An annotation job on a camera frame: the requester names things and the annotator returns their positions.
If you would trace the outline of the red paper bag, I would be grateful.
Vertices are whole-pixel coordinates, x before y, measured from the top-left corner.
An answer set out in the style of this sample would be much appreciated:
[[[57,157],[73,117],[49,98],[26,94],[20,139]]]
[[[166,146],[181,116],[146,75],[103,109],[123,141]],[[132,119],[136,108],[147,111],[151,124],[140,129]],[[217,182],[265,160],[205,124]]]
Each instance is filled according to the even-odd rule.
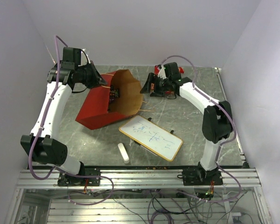
[[[130,70],[117,70],[101,75],[107,86],[91,89],[76,117],[76,122],[91,129],[99,129],[109,124],[127,119],[142,111],[144,95],[140,93],[140,81]],[[119,88],[120,97],[109,104],[110,86]]]

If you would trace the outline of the red candy snack bag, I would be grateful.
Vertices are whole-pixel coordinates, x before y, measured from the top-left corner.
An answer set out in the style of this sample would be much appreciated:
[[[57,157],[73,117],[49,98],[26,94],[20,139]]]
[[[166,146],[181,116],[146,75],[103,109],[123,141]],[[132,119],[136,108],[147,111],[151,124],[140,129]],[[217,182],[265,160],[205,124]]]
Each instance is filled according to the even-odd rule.
[[[179,67],[178,68],[178,70],[179,70],[179,72],[181,73],[181,74],[183,74],[184,73],[184,69],[182,68],[182,67]],[[155,67],[154,67],[154,73],[155,73],[155,75],[157,76],[157,74],[158,74],[158,65],[156,65]]]

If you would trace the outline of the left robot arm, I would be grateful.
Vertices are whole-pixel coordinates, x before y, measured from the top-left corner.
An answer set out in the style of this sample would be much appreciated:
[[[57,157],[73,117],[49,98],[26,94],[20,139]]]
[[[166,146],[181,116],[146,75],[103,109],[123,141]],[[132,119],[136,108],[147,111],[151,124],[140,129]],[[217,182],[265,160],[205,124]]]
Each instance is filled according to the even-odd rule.
[[[21,137],[21,146],[28,155],[28,168],[37,180],[49,176],[37,176],[33,162],[68,174],[75,185],[85,182],[84,164],[68,155],[67,146],[58,140],[63,111],[75,84],[83,84],[87,89],[107,85],[93,61],[87,59],[85,65],[81,64],[81,57],[85,55],[82,49],[63,48],[63,58],[48,73],[46,97],[36,124],[29,135]]]

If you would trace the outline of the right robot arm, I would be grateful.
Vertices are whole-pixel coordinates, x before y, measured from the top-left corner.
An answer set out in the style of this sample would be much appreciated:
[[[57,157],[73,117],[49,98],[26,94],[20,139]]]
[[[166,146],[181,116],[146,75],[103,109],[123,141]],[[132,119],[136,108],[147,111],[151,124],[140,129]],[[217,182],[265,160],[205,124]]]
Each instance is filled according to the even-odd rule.
[[[202,133],[206,140],[203,156],[198,163],[196,179],[200,184],[208,184],[217,172],[217,160],[225,140],[233,132],[231,106],[227,101],[218,101],[193,84],[176,62],[160,64],[158,74],[149,73],[140,93],[151,97],[164,97],[173,93],[188,100],[203,114]]]

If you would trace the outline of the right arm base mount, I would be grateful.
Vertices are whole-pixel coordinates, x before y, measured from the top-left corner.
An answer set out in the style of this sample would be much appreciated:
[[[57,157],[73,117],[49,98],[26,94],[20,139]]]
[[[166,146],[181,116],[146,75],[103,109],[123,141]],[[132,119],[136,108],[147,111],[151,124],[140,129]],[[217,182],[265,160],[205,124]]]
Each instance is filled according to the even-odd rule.
[[[202,167],[193,166],[186,168],[177,178],[182,179],[184,186],[223,185],[221,172],[218,168],[206,171]]]

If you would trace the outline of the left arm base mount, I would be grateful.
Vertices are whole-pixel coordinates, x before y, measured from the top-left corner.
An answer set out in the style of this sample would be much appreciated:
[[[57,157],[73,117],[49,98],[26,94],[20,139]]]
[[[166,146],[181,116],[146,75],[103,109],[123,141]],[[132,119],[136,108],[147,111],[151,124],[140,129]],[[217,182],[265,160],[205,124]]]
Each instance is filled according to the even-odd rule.
[[[88,178],[73,177],[68,174],[61,174],[58,177],[57,185],[59,187],[75,187],[75,186],[99,186],[100,171],[96,168],[85,168],[85,172],[81,175],[88,176]]]

